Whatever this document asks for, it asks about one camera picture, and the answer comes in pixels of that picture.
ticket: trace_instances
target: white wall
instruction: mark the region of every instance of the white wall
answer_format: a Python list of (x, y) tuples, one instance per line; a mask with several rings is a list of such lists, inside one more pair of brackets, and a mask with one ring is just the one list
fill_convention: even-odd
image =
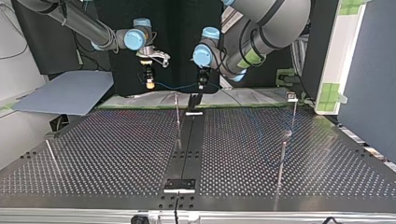
[[(2, 0), (10, 5), (10, 0)], [(5, 9), (8, 16), (18, 24), (16, 17)], [(0, 13), (0, 58), (21, 52), (26, 41), (7, 22)], [(44, 77), (38, 72), (30, 50), (12, 59), (0, 60), (0, 102), (34, 90), (45, 83)]]
[[(10, 5), (9, 0), (2, 0)], [(14, 14), (8, 16), (18, 24)], [(21, 52), (25, 40), (0, 13), (0, 58)], [(38, 146), (50, 132), (50, 120), (55, 116), (23, 113), (5, 109), (26, 92), (45, 84), (29, 50), (21, 56), (0, 60), (0, 170), (24, 152)]]

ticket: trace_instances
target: metal bracket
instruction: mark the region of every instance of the metal bracket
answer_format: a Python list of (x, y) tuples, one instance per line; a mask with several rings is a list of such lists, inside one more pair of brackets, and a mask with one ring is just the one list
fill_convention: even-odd
[(203, 94), (192, 94), (189, 100), (189, 108), (186, 112), (186, 116), (201, 116), (204, 112), (197, 110), (195, 107), (202, 102)]
[(155, 50), (155, 47), (152, 45), (140, 49), (136, 53), (136, 56), (140, 58), (150, 58), (151, 60), (160, 63), (164, 68), (169, 66), (169, 60), (171, 59), (171, 56), (169, 56), (169, 54), (159, 50)]
[(163, 188), (163, 192), (180, 194), (195, 193), (195, 179), (169, 179)]

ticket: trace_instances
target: black cable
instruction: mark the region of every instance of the black cable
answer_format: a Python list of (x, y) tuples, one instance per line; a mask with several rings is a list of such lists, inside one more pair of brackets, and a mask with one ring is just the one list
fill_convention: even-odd
[(77, 33), (75, 31), (72, 31), (72, 34), (73, 34), (73, 37), (74, 37), (74, 39), (75, 39), (75, 41), (76, 41), (76, 43), (77, 43), (79, 48), (81, 48), (81, 49), (83, 49), (83, 50), (85, 50), (86, 52), (89, 52), (89, 53), (94, 53), (95, 52), (95, 49), (86, 49), (84, 46), (82, 46), (82, 44), (78, 40), (78, 36), (77, 36)]
[(89, 3), (90, 3), (89, 1), (83, 1), (82, 2), (82, 9), (84, 9), (84, 11), (87, 11)]
[(177, 199), (176, 199), (176, 204), (175, 204), (175, 223), (178, 224), (178, 215), (177, 215), (177, 205), (178, 205), (178, 195), (177, 195)]
[(23, 51), (21, 51), (21, 52), (19, 52), (17, 54), (11, 55), (11, 56), (0, 58), (0, 60), (5, 60), (5, 59), (11, 59), (11, 58), (18, 57), (18, 56), (22, 55), (24, 52), (26, 52), (27, 49), (28, 49), (28, 44), (26, 43), (25, 48), (23, 49)]
[(324, 222), (322, 224), (329, 224), (330, 221), (333, 221), (335, 224), (343, 224), (342, 222), (337, 222), (337, 220), (335, 220), (334, 217), (328, 217), (326, 218), (326, 220), (324, 220)]
[[(8, 10), (10, 10), (10, 11), (11, 11), (12, 13), (14, 13), (14, 15), (15, 15), (15, 11), (12, 9), (11, 6), (9, 6), (9, 5), (5, 4), (5, 3), (3, 3), (1, 6), (4, 6), (5, 8), (7, 8)], [(0, 10), (1, 10), (0, 13), (3, 14), (3, 16), (6, 18), (6, 20), (8, 20), (8, 22), (11, 24), (11, 26), (12, 26), (12, 27), (18, 32), (18, 34), (20, 34), (20, 35), (22, 36), (22, 38), (24, 38), (24, 40), (26, 41), (26, 45), (25, 45), (24, 49), (23, 49), (21, 52), (16, 53), (16, 54), (11, 55), (11, 56), (7, 56), (7, 57), (2, 57), (2, 58), (0, 58), (0, 60), (6, 60), (6, 59), (15, 58), (15, 57), (18, 57), (18, 56), (22, 55), (24, 52), (26, 52), (26, 50), (28, 50), (29, 45), (28, 45), (28, 43), (27, 43), (26, 38), (25, 38), (24, 35), (23, 35), (23, 32), (20, 31), (20, 30), (18, 29), (18, 27), (12, 22), (12, 20), (9, 18), (9, 16), (6, 14), (6, 12), (3, 11), (2, 8), (0, 8)]]
[(309, 95), (308, 91), (306, 90), (305, 85), (303, 83), (303, 79), (298, 74), (294, 74), (294, 75), (300, 79), (301, 86), (303, 87), (306, 95), (309, 97), (309, 100), (312, 102), (313, 105), (316, 105), (314, 99), (311, 97), (311, 95)]
[[(200, 44), (201, 44), (201, 45), (207, 46), (207, 47), (210, 49), (210, 52), (212, 53), (212, 55), (214, 55), (214, 58), (215, 58), (215, 61), (216, 61), (216, 65), (217, 65), (217, 68), (216, 68), (215, 70), (216, 70), (217, 72), (221, 73), (221, 72), (220, 72), (220, 67), (223, 65), (224, 69), (225, 69), (227, 72), (229, 72), (230, 74), (234, 75), (234, 76), (244, 75), (244, 74), (237, 74), (237, 73), (235, 73), (235, 72), (232, 72), (232, 71), (230, 70), (230, 68), (228, 68), (227, 64), (224, 63), (224, 61), (225, 61), (225, 59), (226, 59), (226, 56), (227, 56), (226, 53), (224, 54), (224, 57), (221, 58), (221, 63), (219, 63), (219, 59), (216, 57), (216, 54), (215, 54), (215, 52), (213, 51), (213, 49), (212, 49), (209, 45), (207, 45), (206, 43), (200, 43)], [(221, 57), (221, 54), (222, 54), (222, 51), (223, 51), (223, 50), (224, 50), (225, 52), (227, 52), (227, 49), (226, 49), (226, 48), (222, 48), (221, 51), (220, 51), (220, 57)]]
[[(248, 61), (248, 59), (245, 57), (244, 52), (242, 51), (242, 39), (245, 35), (245, 32), (248, 29), (248, 26), (250, 25), (251, 20), (247, 21), (247, 23), (245, 24), (244, 28), (241, 31), (241, 34), (239, 35), (239, 43), (238, 43), (238, 47), (239, 47), (239, 53), (241, 54), (242, 59), (245, 61), (245, 63), (247, 63), (250, 66), (261, 66), (262, 63), (259, 64), (253, 64), (251, 62)], [(262, 57), (262, 55), (260, 54), (260, 51), (256, 48), (256, 44), (254, 43), (254, 38), (252, 37), (254, 32), (257, 32), (257, 29), (254, 29), (250, 32), (250, 45), (253, 48), (254, 52), (260, 57), (261, 61), (265, 61), (265, 58)]]

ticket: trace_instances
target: black curtain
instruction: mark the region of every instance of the black curtain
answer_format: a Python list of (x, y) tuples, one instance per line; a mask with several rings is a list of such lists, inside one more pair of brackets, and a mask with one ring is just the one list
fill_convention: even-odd
[[(153, 31), (158, 32), (154, 45), (171, 55), (166, 69), (155, 64), (156, 81), (169, 87), (182, 87), (196, 82), (197, 67), (191, 61), (195, 46), (206, 26), (220, 29), (223, 4), (219, 0), (101, 0), (95, 1), (99, 19), (111, 28), (133, 27), (136, 18), (149, 18)], [(147, 92), (139, 81), (143, 69), (135, 53), (128, 49), (119, 54), (109, 53), (116, 93), (121, 96)], [(219, 74), (212, 72), (210, 82), (219, 85)], [(155, 91), (166, 90), (157, 85)], [(203, 93), (218, 89), (206, 87)], [(197, 87), (180, 89), (182, 92), (200, 92)]]

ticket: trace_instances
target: perforated metal table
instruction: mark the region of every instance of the perforated metal table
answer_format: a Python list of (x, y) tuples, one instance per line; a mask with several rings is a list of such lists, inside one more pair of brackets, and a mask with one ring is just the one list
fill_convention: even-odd
[[(206, 109), (180, 129), (174, 110), (101, 110), (50, 145), (56, 160), (43, 144), (0, 172), (0, 208), (396, 213), (396, 174), (305, 108)], [(167, 179), (195, 193), (176, 203)]]

